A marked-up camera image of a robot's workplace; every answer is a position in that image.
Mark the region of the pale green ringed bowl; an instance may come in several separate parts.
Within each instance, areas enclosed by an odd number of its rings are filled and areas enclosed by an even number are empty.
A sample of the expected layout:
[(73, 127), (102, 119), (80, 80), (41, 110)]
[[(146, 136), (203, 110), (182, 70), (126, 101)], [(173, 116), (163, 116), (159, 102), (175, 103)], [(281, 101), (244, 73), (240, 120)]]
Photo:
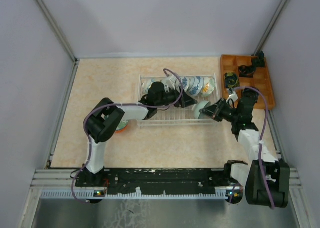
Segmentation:
[(206, 116), (201, 112), (201, 110), (210, 105), (211, 105), (211, 101), (208, 101), (208, 100), (203, 100), (195, 104), (192, 107), (192, 111), (195, 119), (206, 119)]

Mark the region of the blue white patterned bowl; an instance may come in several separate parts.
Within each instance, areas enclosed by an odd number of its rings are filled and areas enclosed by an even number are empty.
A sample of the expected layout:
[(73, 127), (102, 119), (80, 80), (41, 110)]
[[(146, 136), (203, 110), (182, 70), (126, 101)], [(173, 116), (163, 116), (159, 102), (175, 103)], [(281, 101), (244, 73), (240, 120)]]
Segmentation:
[(188, 93), (191, 96), (199, 95), (204, 86), (204, 82), (205, 82), (204, 76), (191, 76)]

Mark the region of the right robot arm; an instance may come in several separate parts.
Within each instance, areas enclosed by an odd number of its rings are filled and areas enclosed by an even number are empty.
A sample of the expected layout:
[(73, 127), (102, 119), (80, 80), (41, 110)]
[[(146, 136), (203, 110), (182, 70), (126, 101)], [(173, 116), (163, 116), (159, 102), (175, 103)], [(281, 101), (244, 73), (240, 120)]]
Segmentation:
[(233, 163), (223, 173), (224, 182), (230, 186), (244, 186), (248, 204), (268, 206), (271, 209), (285, 208), (289, 202), (290, 167), (272, 155), (263, 140), (266, 125), (259, 130), (253, 123), (253, 109), (262, 92), (251, 86), (242, 86), (242, 97), (237, 106), (238, 88), (231, 88), (227, 99), (221, 98), (211, 104), (204, 101), (195, 111), (199, 117), (208, 117), (217, 122), (231, 123), (231, 132), (243, 147), (251, 161)]

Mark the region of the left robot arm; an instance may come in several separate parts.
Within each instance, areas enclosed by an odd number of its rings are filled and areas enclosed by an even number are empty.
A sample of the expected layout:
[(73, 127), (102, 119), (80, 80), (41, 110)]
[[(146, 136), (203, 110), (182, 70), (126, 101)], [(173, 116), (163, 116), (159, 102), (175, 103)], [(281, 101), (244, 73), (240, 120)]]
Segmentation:
[(147, 94), (137, 103), (116, 104), (109, 98), (103, 98), (83, 123), (88, 137), (88, 149), (86, 162), (78, 175), (79, 182), (88, 186), (103, 183), (106, 144), (122, 121), (148, 120), (155, 116), (159, 109), (171, 106), (186, 108), (197, 103), (182, 86), (169, 88), (167, 91), (165, 85), (159, 81), (151, 84)]

